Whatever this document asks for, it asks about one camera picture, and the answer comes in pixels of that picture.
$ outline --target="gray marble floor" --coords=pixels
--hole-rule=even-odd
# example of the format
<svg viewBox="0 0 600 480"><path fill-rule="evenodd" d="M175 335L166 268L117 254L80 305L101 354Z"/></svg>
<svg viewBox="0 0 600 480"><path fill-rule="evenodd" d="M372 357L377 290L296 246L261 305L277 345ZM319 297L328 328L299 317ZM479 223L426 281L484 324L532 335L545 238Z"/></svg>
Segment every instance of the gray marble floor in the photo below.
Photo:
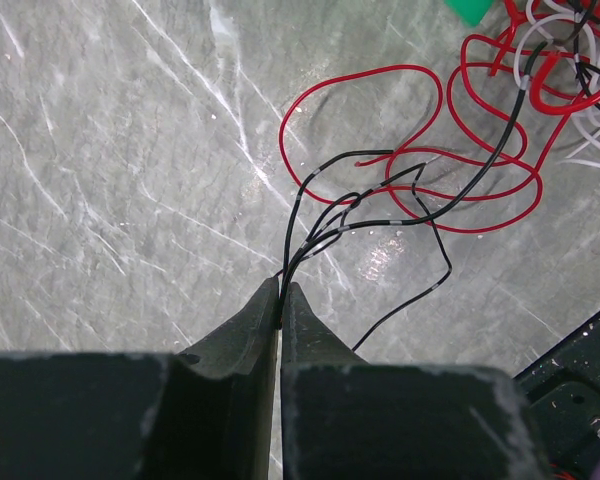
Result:
<svg viewBox="0 0 600 480"><path fill-rule="evenodd" d="M495 9L481 31L503 19ZM294 98L391 63L446 80L469 32L440 0L0 0L0 350L175 351L204 336L280 266L296 187L276 136ZM298 171L343 150L397 145L431 108L423 78L389 74L309 100L287 135ZM511 79L476 82L510 108ZM457 103L485 138L499 134L461 92ZM523 123L537 156L555 121L527 107ZM569 132L543 169L540 208L496 233L445 233L453 276L375 334L365 358L515 373L600 307L600 171L555 165ZM477 152L448 114L419 144ZM447 191L472 172L439 164ZM335 198L381 174L349 164L316 190ZM447 223L508 218L528 205L527 190ZM319 208L305 202L298 239ZM387 198L360 210L400 216ZM297 280L352 344L443 271L421 226L349 234ZM276 478L279 434L273 451Z"/></svg>

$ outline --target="wire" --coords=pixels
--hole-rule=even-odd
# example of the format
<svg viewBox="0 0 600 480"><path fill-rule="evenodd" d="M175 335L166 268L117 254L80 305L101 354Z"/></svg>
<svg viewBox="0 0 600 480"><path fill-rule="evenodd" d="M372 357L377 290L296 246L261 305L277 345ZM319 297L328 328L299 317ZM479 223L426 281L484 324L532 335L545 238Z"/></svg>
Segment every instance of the wire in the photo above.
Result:
<svg viewBox="0 0 600 480"><path fill-rule="evenodd" d="M578 165L586 165L587 167L594 167L594 168L600 169L600 162L592 162L591 160L581 160L578 158L565 158L564 160L559 160L556 162L556 164L558 164L558 165L561 163L575 163Z"/></svg>
<svg viewBox="0 0 600 480"><path fill-rule="evenodd" d="M599 136L600 136L600 128L598 129L598 131L596 131L593 134L593 138L598 138ZM585 141L580 146L578 146L575 150L573 150L571 153L569 153L565 158L569 159L569 158L575 157L578 153L580 153L582 150L587 148L589 145L591 145L591 142L589 140Z"/></svg>
<svg viewBox="0 0 600 480"><path fill-rule="evenodd" d="M298 210L300 208L300 201L302 200L302 194L307 189L311 180L313 180L316 176L320 174L320 172L326 170L334 163L349 157L357 157L357 156L366 156L366 155L389 155L393 153L393 150L355 150L351 152L341 153L340 155L336 155L331 160L320 165L316 170L311 172L309 176L305 179L304 182L300 185L300 189L298 190L298 194L296 195L296 200L293 204L293 208L291 210L291 215L289 216L289 225L287 226L287 235L284 241L284 260L282 263L282 270L287 271L289 267L289 251L291 248L291 236L293 235L293 226L296 221L296 216L298 215Z"/></svg>
<svg viewBox="0 0 600 480"><path fill-rule="evenodd" d="M436 92L437 92L436 108L435 108L433 114L431 115L429 120L425 123L425 125L423 125L422 128L420 128L411 138L409 138L403 145L401 145L401 147L406 147L407 145L415 142L424 132L426 132L429 129L429 127L431 125L433 125L433 122L435 122L435 120L438 118L440 111L442 110L444 93L443 93L443 88L442 88L442 82L440 82L440 79L438 78L438 76L428 68L421 67L419 65L391 65L388 67L376 68L373 70L367 70L365 72L354 73L351 75L343 75L341 77L335 77L335 78L331 78L329 80L320 82L320 83L314 85L313 87L311 87L310 89L308 89L307 91L305 91L302 95L300 95L293 102L293 104L287 110L287 113L282 118L282 122L280 123L280 129L278 130L278 147L280 149L280 155L282 156L282 160L283 160L285 167L287 168L289 174L291 175L291 178L293 178L294 182L296 182L296 185L301 186L302 182L300 180L300 177L298 177L295 170L293 169L291 162L289 161L289 157L287 155L287 151L285 148L285 142L284 142L284 133L285 133L286 126L287 126L291 116L296 111L296 108L298 108L298 106L300 106L300 104L307 97L312 95L313 93L315 93L323 88L329 87L331 85L346 83L346 82L350 82L353 80L367 78L367 77L371 77L374 75L382 75L385 73L396 72L396 71L416 71L419 73L424 73L431 80L433 80L435 87L436 87ZM384 158L386 159L386 158L388 158L388 156L390 154L385 154L385 155L386 156L384 156ZM328 200L326 198L323 198L323 197L315 194L314 192L312 192L309 189L307 189L306 193L308 196L310 196L314 200L317 200L321 203L330 204L332 202L331 200Z"/></svg>
<svg viewBox="0 0 600 480"><path fill-rule="evenodd" d="M340 197L338 200L336 200L335 202L333 202L331 205L329 205L318 217L318 220L316 221L316 223L314 224L313 228L311 229L311 231L309 232L309 235L307 235L307 238L305 239L305 242L308 242L309 240L311 240L315 235L316 235L316 231L319 232L318 235L322 232L323 229L327 228L329 225L331 225L338 217L338 215L336 215L335 217L333 217L331 220L329 220L326 225L324 227L322 227L320 230L318 230L318 228L320 227L320 225L322 224L322 222L324 221L324 219L327 217L327 215L329 215L329 213L331 211L333 211L335 209L335 207L339 206L339 205L343 205L343 203L350 199L350 198L354 198L354 199L358 199L360 198L360 194L357 192L351 192L351 193L347 193L345 195L343 195L342 197Z"/></svg>
<svg viewBox="0 0 600 480"><path fill-rule="evenodd" d="M571 13L571 10L569 10L567 7L563 7L562 5L558 5L556 2L554 2L553 0L543 0L543 3L551 8L552 10L556 11L556 12L560 12L560 13Z"/></svg>
<svg viewBox="0 0 600 480"><path fill-rule="evenodd" d="M498 72L498 69L502 65L502 60L506 54L506 50L511 47L513 41L516 38L516 34L518 32L518 28L524 24L525 22L530 21L528 18L525 18L524 12L518 11L518 7L516 6L515 0L504 0L504 4L509 14L510 25L505 31L503 31L498 37L497 41L504 42L503 47L501 48L496 58L493 61L492 69L489 72L489 76L493 77ZM531 0L531 9L538 8L540 4L540 0Z"/></svg>
<svg viewBox="0 0 600 480"><path fill-rule="evenodd" d="M513 59L513 78L515 79L516 85L518 85L518 87L520 87L520 82L521 82L520 59L522 56L522 50L523 50L524 46L526 45L527 41L529 40L529 37L531 37L531 35L533 35L534 32L539 31L543 25L546 25L546 24L552 23L552 22L556 22L556 21L573 23L573 13L571 13L571 14L556 13L555 15L545 17L542 20L539 20L535 24L533 24L531 26L531 28L529 28L529 30L527 30L525 32L525 34L522 36L522 38L520 39L520 43L518 44L518 47L516 48L516 53L515 53L515 56ZM587 38L589 39L590 57L595 58L596 57L596 50L595 50L596 43L595 43L593 30L591 29L591 27L586 26L586 28L584 29L584 33L587 35ZM546 32L545 32L545 34L547 36L547 39L549 41L552 41L550 35Z"/></svg>
<svg viewBox="0 0 600 480"><path fill-rule="evenodd" d="M582 125L582 121L578 117L572 117L571 122L576 127L580 135L582 135L591 145L594 145L598 150L600 150L600 141L596 140Z"/></svg>
<svg viewBox="0 0 600 480"><path fill-rule="evenodd" d="M577 13L582 13L583 7L582 2L580 0L565 0L573 10ZM600 18L597 16L600 13L600 3L597 5L596 9L591 15L590 21L595 23L596 25L600 25Z"/></svg>
<svg viewBox="0 0 600 480"><path fill-rule="evenodd" d="M567 38L563 39L563 40L556 40L554 42L554 44L563 47L566 44L568 44L569 42L571 42L574 38L576 38L580 34L580 32L582 31L582 29L587 26L587 22L589 20L591 20L591 17L593 17L593 12L596 9L596 4L597 3L598 3L598 0L591 0L591 3L589 3L589 7L584 12L584 15L582 15L582 18L576 24L576 26L574 27L574 29L571 32L571 34L569 34L569 36Z"/></svg>
<svg viewBox="0 0 600 480"><path fill-rule="evenodd" d="M529 57L526 65L525 65L525 70L524 70L525 82L528 82L529 73L531 72L533 64L536 61L536 59L538 58L538 56L540 55L540 52L542 51L542 49L546 47L546 45L547 45L546 42L543 42L540 45L538 45L535 48L535 50L532 52L531 56ZM284 276L282 279L282 286L281 286L281 290L280 290L280 301L278 302L278 312L277 313L279 313L280 315L282 314L282 308L283 308L284 302L286 301L286 296L287 296L287 292L289 289L289 285L291 283L291 279L293 278L293 275L294 275L296 269L298 268L298 265L302 261L302 258L305 257L306 255L310 254L310 252L313 248L317 247L319 244L330 239L331 237L339 236L345 231L356 230L356 229L361 229L361 228L368 228L368 227L372 227L372 226L409 226L409 225L418 225L418 224L422 224L422 223L430 223L431 226L433 228L435 228L434 220L441 217L445 213L449 212L458 203L460 203L460 201L462 201L462 199L469 194L469 192L480 182L480 180L484 177L484 175L487 173L487 171L496 162L496 159L502 153L502 150L504 149L509 138L511 137L511 133L514 130L516 120L522 109L522 105L524 103L525 96L526 96L526 89L520 88L518 91L518 96L516 98L516 102L513 107L512 113L509 117L507 125L505 126L505 129L502 133L502 136L501 136L496 148L491 153L489 159L484 163L482 168L467 183L467 185L462 189L462 191L458 195L456 195L452 200L450 200L445 206L441 207L436 212L431 213L426 209L426 206L424 206L424 203L419 201L418 203L420 204L421 207L424 207L424 210L425 210L425 216L423 216L423 217L419 217L419 218L412 219L412 220L408 220L408 219L407 220L367 220L367 221L352 223L352 224L348 224L348 225L343 225L339 228L325 232L319 236L315 236L309 242L307 242L306 245L302 246L298 250L298 252L294 255L294 257L289 261L288 268L284 268ZM327 164L332 165L333 163L335 163L335 161L337 161L337 160L332 159L329 162L327 162ZM404 175L410 173L411 171L418 170L419 173L416 176L416 180L414 180L414 184L411 186L412 193L415 195L415 192L416 192L415 182L420 177L422 170L424 169L425 166L426 166L426 164L415 165L414 167L408 168L406 170L399 172L396 175L389 177L388 179L384 180L382 183L380 183L376 187L374 187L372 189L368 189L366 192L364 192L361 195L361 197L358 200L354 201L351 204L352 208L355 208L357 205L359 205L361 199L364 198L365 196L370 196L374 191L390 184L391 182L395 181L396 179L400 178L401 176L404 176ZM321 168L318 169L317 173L315 173L315 172L314 173L317 175L320 173L320 171L322 171ZM308 180L308 181L305 180L302 183L302 185L300 187L301 191L298 194L298 200L296 200L296 205L299 205L299 197L301 196L301 193L304 193L304 190L306 189L306 185L309 183L309 181L310 180ZM446 256L446 252L443 253L443 256L445 256L445 260L448 260L448 257ZM450 274L451 273L448 271L446 276L443 277L442 281L446 280ZM437 284L434 284L432 287L425 290L420 295L417 295L413 299L408 300L407 302L405 302L402 305L400 305L399 307L397 307L397 309L394 309L391 312L389 312L387 315L385 315L385 317L383 317L381 320L376 322L376 324L374 324L371 331L367 332L368 334L365 337L363 337L363 339L361 339L361 341L359 341L356 344L355 348L358 348L362 344L362 342L364 342L364 340L366 340L369 337L369 335L371 335L371 333L373 333L373 331L375 331L375 329L377 329L382 323L386 322L386 320L388 320L392 315L394 315L396 312L400 311L401 309L406 308L408 305L411 305L415 301L421 299L425 295L431 293L431 291L435 290L439 286L439 284L440 284L440 282L438 282Z"/></svg>
<svg viewBox="0 0 600 480"><path fill-rule="evenodd" d="M529 21L530 21L530 22L533 22L533 21L534 21L534 19L533 19L533 14L532 14L532 12L531 12L531 8L530 8L530 7L531 7L531 3L532 3L532 2L528 2L528 3L527 3L526 14L527 14L527 17L528 17ZM577 4L577 7L579 7L579 8L580 8L580 10L581 10L581 5L579 4L579 2L575 2L575 3ZM585 23L586 23L588 20L590 20L590 19L593 19L593 12L594 12L594 10L595 10L596 4L597 4L597 0L592 0L592 1L589 3L589 5L588 5L588 8L587 8L587 11L586 11L586 13L583 15L583 17L582 17L582 19L581 19L580 23L578 24L578 27L582 27L582 28L583 28L584 24L585 24ZM578 31L578 28L575 28L573 33L579 33L579 31ZM592 88L589 88L589 86L590 86L590 85L589 85L589 84L587 84L587 81L586 81L586 79L585 79L585 76L587 76L587 78L591 79L591 75L590 75L590 74L588 74L588 71L586 71L586 70L584 70L584 69L583 69L583 65L584 65L584 64L586 64L586 62L583 62L583 61L580 59L580 56L579 56L579 42L578 42L579 38L578 38L578 35L577 35L577 34L576 34L576 35L573 35L573 34L572 34L572 35L571 35L571 37L573 37L573 40L574 40L574 54L575 54L575 60L576 60L576 62L575 62L575 67L576 67L576 77L577 77L577 79L578 79L578 81L579 81L579 83L580 83L580 85L581 85L581 88L583 89L583 91L584 91L585 93L587 93L587 96L588 96L588 97L590 97L590 96L591 96L591 90L592 90L592 89L593 89L593 90L595 90L595 89L596 89L596 86L597 86L597 85L596 85L596 82L597 82L597 78L598 78L598 76L596 75L596 76L593 78L593 80L592 80L592 81L591 81L591 83L590 83L590 85L591 85L591 87L592 87ZM589 38L589 44L590 44L590 46L592 45L592 40L591 40L591 38ZM593 55L593 54L592 54L592 52L590 52L590 54L591 54L591 58L592 58L592 60L594 60L594 61L597 61L597 62L598 62L598 64L600 65L600 53L599 53L599 56L598 56L598 58L597 58L597 59L596 59L595 55ZM600 110L600 103L596 103L594 106L595 106L595 108L596 108L596 109ZM591 123L592 123L594 126L600 127L600 122L599 122L599 121L598 121L598 120L595 118L595 116L594 116L594 114L593 114L593 111L592 111L590 108L587 108L587 109L585 110L585 115L586 115L586 116L589 118L589 121L590 121L590 122L591 122ZM576 154L578 151L582 150L584 147L586 147L586 146L587 146L587 145L589 145L590 143L591 143L590 141L586 141L586 142L585 142L583 145L581 145L581 147L580 147L580 148L578 148L578 149L576 149L576 151L572 152L572 153L571 153L571 154L570 154L570 155L567 157L567 160L566 160L566 161L563 161L563 162L561 161L561 162L559 162L559 163L579 163L579 164L584 164L584 165L588 165L588 166L597 166L598 168L600 168L600 163L598 163L598 162L591 162L591 161L588 161L588 160L575 160L575 159L573 159L573 160L572 160L572 159L569 159L569 157L572 157L572 156L573 156L573 155L575 155L575 154Z"/></svg>
<svg viewBox="0 0 600 480"><path fill-rule="evenodd" d="M569 3L570 5L572 5L572 6L574 7L574 9L576 9L577 11L579 11L579 12L582 12L582 5L580 4L580 2L579 2L578 0L573 0L573 1L570 1L570 2L568 2L568 3ZM600 2L598 1L598 2L597 2L597 5L591 5L591 3L593 3L593 2L589 2L589 3L588 3L588 5L587 5L588 9L587 9L587 10L588 10L589 12L591 12L591 11L593 11L593 10L594 10L594 7L596 7L596 8L595 8L595 12L596 12L598 15L600 15ZM555 2L553 2L553 3L549 2L549 6L550 6L550 7L552 7L552 6L555 6L555 5L557 5ZM528 1L528 2L527 2L527 4L526 4L526 8L525 8L525 15L526 15L526 17L527 17L527 20L528 20L528 21L529 21L531 24L535 24L535 23L537 23L537 20L536 20L536 18L534 17L534 14L533 14L533 11L535 10L536 6L537 6L537 1L534 1L534 0L530 0L530 1ZM570 13L570 11L569 11L569 10L568 10L566 7L561 7L561 6L559 6L557 10L559 11L559 13L564 13L564 14L568 14L568 13ZM515 26L515 27L519 27L519 26L520 26L520 24L521 24L521 22L520 22L520 19L519 19L519 15L518 15L517 13L515 13L515 12L516 12L515 8L513 9L513 11L514 11L514 13L511 13L511 11L510 11L511 25L512 25L512 26ZM590 15L590 16L589 16L589 15L587 15L587 17L588 17L588 19L589 19L589 20L591 20L592 22L600 24L600 20L599 20L599 18L595 17L594 15ZM582 24L584 23L584 21L586 21L586 20L587 20L587 18L586 18L586 17L585 17L585 18L581 18L581 19L580 19L580 25L582 25ZM551 41L554 41L554 40L555 40L555 39L554 39L554 38L553 38L553 37L552 37L550 34L548 34L546 31L544 31L544 29L542 29L542 28L539 28L538 30L539 30L539 32L540 32L541 34L545 35L545 37L546 37L548 40L551 40ZM599 32L598 30L596 30L595 28L592 28L591 30L592 30L593 34L594 34L596 37L600 38L600 32ZM497 40L498 40L498 41L501 41L501 40L502 40L502 39L503 39L503 38L506 36L506 33L507 33L507 31L505 30L503 33L501 33L501 34L500 34L500 36L499 36L499 37L497 37ZM589 45L590 45L590 46L591 46L591 45L594 45L594 44L595 44L595 39L592 39L592 38L591 38L591 36L588 34L588 28L587 28L587 29L585 29L585 33L587 33L587 38L588 38ZM501 59L502 59L502 57L503 57L503 54L504 54L503 50L504 50L504 49L503 49L503 48L501 48L500 55L498 56L498 58L497 58L496 60L501 60ZM582 61L582 59L580 58L580 56L579 56L579 55L575 55L575 57L576 57L576 58L575 58L574 60L580 60L580 61ZM599 54L596 54L596 55L591 55L591 61L592 61L592 62L595 62L595 64L597 65L597 67L600 67L600 53L599 53ZM579 74L579 73L578 73L578 70L580 70L580 69L576 68L576 74L577 74L577 76L578 76L578 77L580 77L580 76L581 76L581 74ZM589 79L592 79L592 76L591 76L591 74L590 74L590 73L589 73L587 70L585 70L584 74L587 76L587 78L589 78ZM589 89L590 89L590 90L593 90L593 91L595 91L595 90L596 90L596 86L597 86L597 84L596 84L596 82L597 82L597 77L598 77L597 75L594 75L594 76L593 76L593 81L592 81L591 83L589 83L589 85L587 85L587 86L589 87ZM541 88L542 88L543 90L547 90L547 86L546 86L545 84L542 84ZM600 106L600 102L597 102L597 103L595 103L595 106L596 106L596 108L598 108L598 106ZM596 117L595 117L595 115L594 115L594 111L593 111L593 110L592 110L590 107L587 107L587 106L586 106L586 104L585 104L585 105L579 105L579 106L578 106L578 107L576 107L576 108L584 109L584 111L583 111L583 113L578 113L578 112L576 112L576 113L574 113L574 115L573 115L573 116L585 115L586 117L588 117L589 121L590 121L590 122L591 122L591 123L592 123L594 126L600 127L600 121L598 121L598 120L596 119ZM596 132L596 134L594 135L594 138L597 138L599 135L600 135L600 130ZM585 147L587 147L589 144L590 144L590 141L585 141L585 142L584 142L584 143L583 143L583 144L582 144L582 145L581 145L579 148L577 148L577 149L576 149L574 152L572 152L570 155L568 155L568 156L567 156L567 159L570 159L570 157L573 157L575 154L577 154L579 151L581 151L582 149L584 149ZM594 165L600 165L600 163L596 163L596 162L590 162L590 161L586 161L586 160L585 160L585 161L583 161L583 162L585 162L585 164L588 164L588 165L590 165L590 166L594 166ZM580 161L580 160L578 160L578 161L576 162L576 161L574 160L574 161L572 162L572 161L570 160L569 162L566 162L566 163L581 163L581 161Z"/></svg>
<svg viewBox="0 0 600 480"><path fill-rule="evenodd" d="M418 202L418 204L420 205L420 207L424 210L425 215L431 215L431 212L429 211L429 209L427 208L427 206L420 199L420 197L418 196L418 194L416 192L416 183L418 182L418 179L420 178L420 175L422 175L423 171L424 171L424 168L421 168L418 171L418 174L416 175L416 178L413 181L413 184L411 185L411 193L413 194L414 198L416 199L416 201ZM451 276L451 272L453 271L453 266L451 265L451 260L449 259L449 255L447 255L447 251L444 248L444 244L442 243L442 239L440 238L440 233L438 232L438 228L436 227L436 224L435 224L434 221L431 221L431 227L433 228L433 234L435 235L436 242L438 243L438 247L440 248L440 253L442 253L442 257L444 258L444 261L447 264L447 271L446 271L446 273L442 276L442 278L440 278L440 280L438 280L432 286L430 286L426 290L420 292L415 297L412 297L409 300L407 300L406 302L398 305L396 308L394 308L393 310L391 310L384 317L382 317L380 320L378 320L376 323L374 323L371 326L371 328L369 328L369 330L367 330L366 333L360 338L360 340L358 340L356 342L356 344L351 349L352 351L355 352L358 348L360 348L360 346L365 341L367 341L367 339L373 334L373 332L375 332L383 323L385 323L387 320L389 320L391 317L393 317L396 313L404 310L409 305L412 305L415 302L417 302L418 300L420 300L420 299L426 297L427 295L429 295L431 292L433 292L435 289L437 289L440 285L442 285Z"/></svg>
<svg viewBox="0 0 600 480"><path fill-rule="evenodd" d="M526 19L524 18L524 14L521 14L522 17L520 17L518 19L519 24L521 24L522 22L524 22ZM506 34L506 31L503 32L502 34L500 34L500 36L498 38L502 38L504 35ZM507 53L507 52L511 52L514 53L515 49L504 45L502 43L500 43L499 41L494 41L492 39L489 39L488 37L484 37L484 36L472 36L472 38L468 39L468 40L480 40L480 41L484 41L487 42L489 45L492 45L496 48L500 48L501 51L503 53ZM462 48L462 55L466 58L466 50L467 50L467 46L468 46L468 41L465 42L463 44L463 48ZM522 50L522 54L524 55L528 55L530 54L531 51L528 50ZM541 52L540 55L542 56L546 56L549 55L549 52ZM468 80L468 74L467 71L470 68L477 68L477 67L486 67L489 69L493 69L496 68L496 70L503 70L503 71L507 71L509 73L512 73L512 69L510 67L506 67L503 65L499 65L499 66L495 66L492 65L489 62L466 62L463 61L463 64L461 65L461 67L459 67L458 69L456 69L454 71L454 74L452 75L452 77L450 77L449 82L447 83L447 94L448 94L448 104L449 104L449 110L452 114L452 116L454 117L454 120L456 121L456 123L458 124L458 126L470 137L472 138L474 141L476 141L478 144L480 144L481 147L487 149L487 151L492 151L493 147L489 146L486 142L482 142L475 134L473 134L473 132L471 131L471 129L464 124L464 122L462 121L462 119L459 118L459 116L457 115L457 112L455 111L455 107L453 105L453 98L450 94L451 92L451 88L452 88L452 84L454 82L454 80L457 78L457 75L459 75L461 72L463 74L463 81L465 83L465 87L467 89L467 92L469 93L470 96L472 96L472 98L474 99L474 101L478 102L483 108L485 108L488 112L492 113L492 114L496 114L498 115L499 112L499 116L500 118L503 118L504 120L507 119L506 115L502 112L500 112L499 110L495 109L494 107L491 107L487 102L485 102L484 100L482 100L479 95L477 95L475 93L475 91L473 90L473 88L471 87L471 83ZM285 166L287 167L290 175L292 176L292 178L294 179L294 181L296 181L296 183L298 185L301 185L301 181L300 179L297 177L295 171L293 170L293 167L291 166L291 163L289 161L289 158L286 155L285 152L285 147L284 147L284 129L285 129L285 125L286 123L289 121L290 116L293 114L293 112L295 111L295 108L300 105L300 103L302 101L304 101L304 99L306 99L309 95L311 95L312 93L320 90L321 88L324 88L326 86L329 85L334 85L336 83L339 82L347 82L347 81L351 81L351 80L355 80L357 78L363 78L363 77L368 77L371 75L378 75L378 74L382 74L382 73L387 73L389 71L396 71L396 70L410 70L412 69L411 66L407 66L407 65L396 65L396 66L392 66L392 67L384 67L381 69L375 69L375 70L369 70L367 72L361 72L360 74L353 74L353 75L346 75L346 76L342 76L342 77L337 77L337 78L333 78L330 80L326 80L324 82L321 82L320 84L311 87L309 90L307 90L306 92L304 92L294 103L293 105L289 108L289 110L287 111L287 114L285 115L285 117L283 118L283 122L279 131L279 135L278 135L278 140L280 143L280 147L281 147L281 155L283 157L283 160L285 161ZM431 71L427 71L426 74L434 80L434 83L436 84L436 87L438 89L438 101L437 101L437 105L435 108L435 112L433 113L433 115L431 115L431 117L429 118L429 120L427 121L426 125L423 128L420 128L416 134L412 137L409 137L403 145L401 145L400 147L398 147L395 152L391 155L387 154L387 155L382 155L379 156L377 158L374 158L373 160L369 160L369 161L365 161L365 162L356 162L356 167L362 167L362 166L367 166L367 165L372 165L375 164L377 162L380 161L385 161L388 160L389 164L393 164L393 162L396 160L396 158L400 155L403 155L405 153L408 153L408 150L410 150L409 146L410 144L412 144L420 135L422 135L424 133L424 131L426 130L426 128L429 128L429 126L432 125L432 122L436 120L436 117L439 115L440 109L441 109L441 105L442 105L442 101L443 101L443 95L441 93L441 84L439 82L439 80L437 79L437 77L435 76L435 74ZM541 86L542 90L550 93L551 95L554 95L556 97L559 98L564 98L566 100L569 101L575 101L575 96L571 95L571 94L565 94L562 93L556 89L551 88L550 86L547 85L542 85ZM556 131L554 131L554 133L551 135L550 138L550 142L553 145L553 143L555 142L555 139L557 138L557 136L562 132L564 127L564 122L561 120L559 122L558 125L558 129ZM519 191L521 191L524 187L526 187L527 185L529 185L529 183L531 181L535 181L536 182L536 198L533 201L533 207L531 209L527 209L525 210L525 212L523 212L522 215L518 215L516 216L514 219L512 219L512 221L506 221L506 222L502 222L499 223L497 225L493 225L493 226L485 226L485 227L481 227L479 229L476 228L459 228L459 227L453 227L453 226L447 226L447 225L443 225L440 222L438 222L438 228L441 230L446 230L446 231L453 231L456 233L464 233L464 234L470 234L470 233L485 233L485 232L490 232L490 231L494 231L497 230L499 228L504 228L504 226L509 226L512 225L513 223L522 220L523 218L525 218L527 215L529 215L539 204L540 200L541 200L541 195L542 195L542 186L541 186L541 179L539 176L539 168L540 166L544 163L544 160L546 158L546 154L548 154L548 149L543 150L543 155L538 158L535 162L535 165L533 166L529 166L526 163L522 162L520 159L522 157L522 155L524 154L524 152L526 151L527 148L527 136L526 136L526 132L524 131L524 129L522 128L521 125L516 124L516 131L519 133L521 139L522 139L522 146L520 148L520 150L515 154L515 156L512 158L511 155L507 155L506 153L501 153L501 161L497 161L493 166L505 166L505 165L515 165L516 167L519 168L523 168L525 170L528 171L529 176L527 177L526 180L524 180L524 182L522 182L521 184L507 190L506 192L500 192L498 194L491 194L491 195L482 195L482 196L468 196L467 198L463 199L463 201L486 201L486 200L493 200L493 199L497 199L497 198L504 198L508 195L513 195ZM449 158L453 158L455 160L459 160L463 163L468 163L468 164L476 164L476 165L482 165L482 162L476 162L474 163L474 161L472 161L471 159L467 159L467 158L460 158L460 157L451 157L449 156ZM390 172L387 171L386 173L386 177L390 176ZM402 187L390 187L381 191L376 191L374 192L374 194L379 194L379 193L389 193L393 199L393 201L406 213L408 213L409 215L413 216L414 218L416 217L416 215L412 215L412 212L409 212L408 209L401 204L401 201L399 199L399 197L397 196L397 192L402 190ZM438 196L440 198L453 198L451 195L446 195L442 192L434 192L431 190L427 190L427 189L422 189L420 187L418 187L418 192L419 193L427 193L430 195L434 195L434 196ZM307 194L309 196L311 196L312 198L318 200L319 202L325 203L325 204L330 204L332 202L332 200L326 199L326 198L322 198L316 194L314 194L311 190L307 189Z"/></svg>
<svg viewBox="0 0 600 480"><path fill-rule="evenodd" d="M573 40L573 51L576 54L578 53L578 50L579 50L579 43L580 42L578 41L578 37L576 37ZM596 72L598 75L600 75L600 68L580 60L580 61L576 62L576 70L577 70L576 78L580 82L580 86L582 87L582 90L585 92L587 97L590 97L592 95L592 93L591 93L591 89L589 88L589 85L587 83L587 79L585 78L586 77L585 72L592 70L592 71ZM600 111L599 103L596 103L594 105L594 107Z"/></svg>
<svg viewBox="0 0 600 480"><path fill-rule="evenodd" d="M545 113L547 115L569 115L584 110L585 108L591 107L598 103L600 101L600 90L595 92L589 98L586 98L577 103L571 103L567 105L549 105L545 103L544 100L542 100L541 86L546 81L551 71L555 68L558 60L559 55L557 55L555 52L552 52L542 64L536 76L533 77L533 80L531 81L531 89L529 91L529 99L531 100L531 105L533 105L533 107L539 112Z"/></svg>
<svg viewBox="0 0 600 480"><path fill-rule="evenodd" d="M533 13L533 7L532 7L533 3L534 2L532 0L527 1L527 5L525 8L525 14L526 14L526 18L527 18L528 22L532 26L535 26L535 24L538 22L538 20L536 19L536 17L534 16L534 13ZM571 11L569 11L568 9L561 11L561 13L567 13L567 14L573 15L573 13ZM593 37L593 32L592 32L591 28L586 25L583 28L585 30L585 34L587 35L587 38L589 39L590 48L591 48L591 45L593 45L593 48L595 48L595 39ZM547 32L544 28L538 26L538 33L540 33L549 42L555 43L556 39L549 32ZM567 50L561 45L556 45L556 47L561 52L567 52ZM575 71L575 62L572 62L572 61L569 61L569 62L572 64L572 68Z"/></svg>

